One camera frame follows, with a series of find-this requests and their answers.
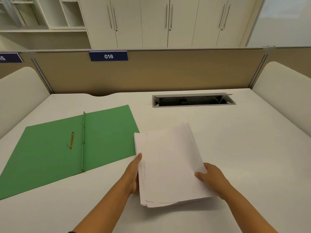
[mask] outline whiteboard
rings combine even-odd
[[[265,0],[247,47],[311,46],[311,0]]]

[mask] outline green folder cover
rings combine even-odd
[[[26,127],[0,175],[0,200],[135,155],[135,132],[128,105]]]

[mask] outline hand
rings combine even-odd
[[[142,160],[142,153],[139,153],[138,156],[132,162],[130,162],[130,164],[128,165],[124,174],[121,177],[129,184],[130,194],[136,192],[136,190],[139,189],[138,164],[141,160]]]
[[[207,173],[196,172],[194,175],[204,181],[211,190],[215,191],[223,199],[223,195],[232,188],[232,185],[215,165],[204,163],[204,166]]]

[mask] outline desk surface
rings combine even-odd
[[[155,94],[232,93],[236,105],[153,108]],[[128,104],[141,132],[189,122],[203,161],[229,181],[279,232],[309,232],[311,138],[250,89],[54,94],[0,140],[2,172],[26,126]],[[1,232],[68,232],[120,178],[129,157],[0,200]],[[219,198],[148,209],[130,196],[114,232],[240,232]]]

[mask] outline blue number sign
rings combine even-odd
[[[90,51],[91,61],[128,61],[127,50]]]
[[[24,63],[18,53],[1,53],[0,63]]]

